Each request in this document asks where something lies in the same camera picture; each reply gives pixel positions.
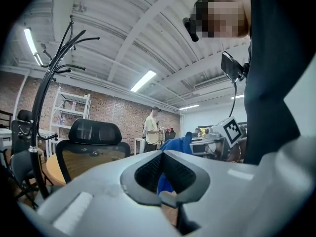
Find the blue cloth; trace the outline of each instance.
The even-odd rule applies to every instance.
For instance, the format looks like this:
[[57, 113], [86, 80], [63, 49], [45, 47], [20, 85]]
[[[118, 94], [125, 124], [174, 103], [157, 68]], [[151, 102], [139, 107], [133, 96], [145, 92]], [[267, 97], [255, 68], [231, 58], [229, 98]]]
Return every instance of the blue cloth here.
[[[190, 148], [190, 143], [192, 141], [192, 133], [187, 132], [186, 136], [180, 139], [168, 140], [166, 141], [160, 150], [175, 150], [185, 154], [192, 155], [192, 151]], [[164, 174], [161, 175], [158, 182], [158, 195], [162, 191], [173, 192], [173, 187], [167, 180]]]

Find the ceiling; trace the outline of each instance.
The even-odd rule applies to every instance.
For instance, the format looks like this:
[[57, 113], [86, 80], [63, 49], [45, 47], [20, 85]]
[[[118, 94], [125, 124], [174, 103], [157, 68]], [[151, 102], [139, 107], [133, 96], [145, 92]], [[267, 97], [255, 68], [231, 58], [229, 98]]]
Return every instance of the ceiling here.
[[[176, 112], [191, 104], [221, 104], [230, 101], [234, 89], [227, 80], [195, 86], [223, 75], [221, 52], [227, 50], [240, 63], [248, 59], [250, 39], [200, 39], [192, 42], [182, 19], [188, 17], [196, 0], [33, 0], [13, 27], [1, 69], [19, 73], [31, 69], [42, 77], [44, 69], [35, 62], [24, 37], [30, 27], [44, 63], [44, 44], [54, 55], [73, 15], [74, 35], [86, 30], [82, 42], [63, 63], [86, 67], [73, 70], [61, 82], [84, 81], [98, 91]], [[156, 76], [139, 92], [129, 90], [148, 71]], [[243, 92], [244, 84], [238, 86]]]

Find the white shelving unit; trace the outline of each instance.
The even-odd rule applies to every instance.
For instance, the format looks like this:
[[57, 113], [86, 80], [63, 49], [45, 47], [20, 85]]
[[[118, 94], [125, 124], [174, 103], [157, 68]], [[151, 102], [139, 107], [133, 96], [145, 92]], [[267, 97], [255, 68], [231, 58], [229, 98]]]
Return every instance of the white shelving unit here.
[[[57, 106], [57, 101], [58, 101], [59, 97], [62, 97], [62, 101]], [[84, 104], [83, 112], [79, 112], [79, 111], [71, 110], [71, 109], [66, 109], [65, 102], [67, 102], [67, 101], [72, 102], [72, 103], [76, 102], [79, 104]], [[64, 115], [74, 115], [74, 116], [78, 116], [78, 118], [89, 119], [90, 118], [90, 116], [89, 116], [90, 103], [91, 103], [90, 94], [84, 95], [84, 96], [79, 96], [79, 95], [75, 95], [75, 94], [61, 91], [61, 87], [58, 88], [56, 96], [55, 96], [55, 100], [53, 103], [52, 112], [51, 112], [51, 116], [50, 116], [50, 123], [49, 123], [49, 131], [51, 133], [54, 132], [54, 131], [52, 131], [53, 127], [57, 127], [58, 141], [49, 140], [48, 149], [46, 149], [46, 151], [48, 151], [47, 157], [52, 156], [53, 151], [55, 152], [55, 150], [52, 150], [52, 147], [55, 147], [56, 142], [59, 142], [62, 140], [61, 138], [59, 138], [59, 132], [60, 132], [59, 129], [60, 128], [64, 128], [64, 129], [71, 128], [71, 126], [69, 126], [69, 125], [64, 125], [64, 124], [60, 123], [61, 117]], [[56, 113], [59, 114], [57, 123], [54, 122], [54, 117], [55, 117]]]

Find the coat rack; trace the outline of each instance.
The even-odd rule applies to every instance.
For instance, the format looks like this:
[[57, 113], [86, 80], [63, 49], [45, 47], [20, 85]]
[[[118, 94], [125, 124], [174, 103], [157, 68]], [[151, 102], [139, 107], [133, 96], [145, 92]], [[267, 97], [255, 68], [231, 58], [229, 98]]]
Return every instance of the coat rack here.
[[[63, 45], [63, 42], [64, 42], [69, 30], [71, 30], [70, 37], [69, 37], [68, 41]], [[58, 66], [59, 63], [61, 62], [61, 60], [64, 58], [64, 56], [69, 52], [69, 50], [72, 47], [74, 48], [74, 50], [76, 50], [75, 45], [79, 44], [80, 42], [83, 42], [86, 40], [99, 40], [100, 39], [100, 37], [96, 37], [96, 38], [86, 38], [86, 39], [78, 40], [85, 33], [85, 30], [81, 31], [77, 36], [75, 36], [72, 39], [73, 31], [74, 31], [74, 22], [73, 22], [73, 17], [71, 15], [70, 16], [70, 23], [66, 29], [66, 32], [63, 36], [63, 39], [61, 40], [61, 43], [59, 45], [59, 48], [57, 50], [56, 55], [52, 58], [51, 55], [46, 50], [43, 51], [44, 54], [49, 57], [50, 62], [47, 65], [41, 65], [41, 67], [48, 68], [48, 69], [44, 75], [43, 81], [41, 82], [39, 89], [38, 89], [38, 92], [37, 92], [36, 97], [35, 97], [35, 101], [34, 101], [33, 108], [32, 108], [32, 119], [30, 120], [31, 128], [30, 128], [28, 133], [25, 133], [22, 130], [22, 128], [19, 127], [19, 129], [20, 129], [19, 136], [26, 139], [26, 140], [30, 140], [29, 152], [31, 155], [33, 172], [34, 172], [36, 182], [39, 186], [39, 191], [41, 192], [41, 195], [43, 196], [44, 199], [49, 196], [49, 192], [46, 188], [45, 182], [44, 182], [42, 175], [41, 175], [39, 156], [38, 156], [38, 151], [37, 151], [37, 147], [36, 147], [36, 139], [37, 139], [37, 135], [42, 140], [49, 140], [49, 139], [53, 139], [53, 138], [58, 137], [57, 134], [54, 134], [54, 135], [51, 135], [49, 137], [43, 138], [39, 133], [40, 114], [42, 111], [43, 102], [44, 102], [48, 87], [49, 87], [52, 80], [56, 81], [56, 79], [54, 79], [55, 74], [69, 73], [72, 71], [71, 68], [85, 70], [85, 68], [83, 68], [83, 67], [79, 67], [79, 66], [71, 65], [71, 64], [65, 64], [65, 65]]]

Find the brick wall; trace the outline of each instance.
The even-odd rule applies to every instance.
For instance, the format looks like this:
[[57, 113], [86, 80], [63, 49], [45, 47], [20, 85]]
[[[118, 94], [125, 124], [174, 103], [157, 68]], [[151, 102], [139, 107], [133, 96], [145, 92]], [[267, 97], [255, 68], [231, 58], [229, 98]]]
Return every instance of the brick wall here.
[[[12, 83], [6, 82], [3, 85], [0, 84], [1, 93], [3, 92], [3, 90], [5, 92], [9, 92], [8, 94], [1, 94], [0, 105], [4, 105], [6, 102], [13, 101], [13, 112], [17, 93], [16, 95], [14, 95], [14, 93], [12, 92], [18, 92], [21, 82], [23, 80], [23, 76], [0, 72], [0, 78], [2, 79], [5, 77], [10, 77]], [[34, 98], [37, 93], [40, 82], [41, 79], [27, 79], [20, 97], [18, 111], [20, 109], [32, 110]], [[84, 94], [90, 93], [90, 119], [115, 123], [120, 128], [123, 141], [127, 142], [131, 147], [131, 152], [134, 152], [134, 138], [142, 136], [143, 122], [150, 113], [149, 106], [101, 94], [98, 92], [93, 92], [90, 90], [84, 90], [74, 86], [52, 82], [48, 89], [41, 113], [40, 128], [42, 129], [49, 130], [49, 121], [52, 105], [59, 86], [61, 86], [62, 91], [76, 95], [83, 96]], [[73, 121], [78, 118], [77, 116], [72, 115], [66, 115], [65, 117], [65, 125], [71, 125]], [[177, 134], [177, 137], [180, 136], [179, 115], [162, 111], [161, 113], [159, 113], [157, 120], [159, 121], [160, 126], [173, 127], [174, 131]], [[67, 134], [68, 130], [66, 129], [62, 129], [60, 132], [61, 137], [67, 137]]]

